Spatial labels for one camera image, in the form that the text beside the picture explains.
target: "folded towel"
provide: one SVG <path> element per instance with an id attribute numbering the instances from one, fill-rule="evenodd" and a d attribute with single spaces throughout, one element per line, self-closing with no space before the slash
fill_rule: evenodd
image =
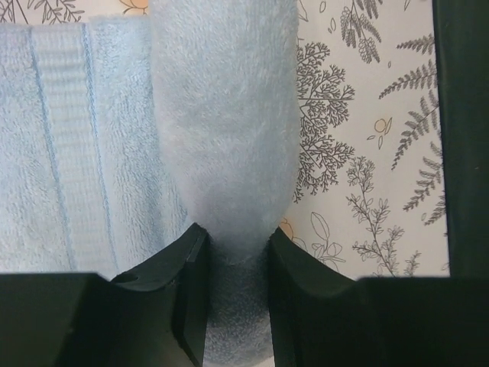
<path id="1" fill-rule="evenodd" d="M 153 0 L 155 117 L 169 170 L 212 247 L 207 365 L 272 355 L 267 239 L 299 160 L 296 0 Z"/>
<path id="2" fill-rule="evenodd" d="M 0 28 L 0 271 L 112 277 L 197 221 L 206 364 L 256 365 L 299 156 L 296 1 L 152 5 L 151 21 Z"/>
<path id="3" fill-rule="evenodd" d="M 179 237 L 147 19 L 0 32 L 0 271 L 111 278 Z"/>

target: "fluffy towel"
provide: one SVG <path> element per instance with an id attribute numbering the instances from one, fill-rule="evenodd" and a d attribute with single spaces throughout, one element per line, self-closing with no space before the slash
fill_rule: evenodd
<path id="1" fill-rule="evenodd" d="M 153 0 L 160 143 L 192 220 L 213 239 L 207 365 L 272 355 L 267 239 L 299 157 L 296 0 Z"/>
<path id="2" fill-rule="evenodd" d="M 0 271 L 110 278 L 197 221 L 206 364 L 255 365 L 299 156 L 296 0 L 151 5 L 151 21 L 0 27 Z"/>
<path id="3" fill-rule="evenodd" d="M 0 271 L 111 278 L 180 236 L 147 19 L 0 34 Z"/>

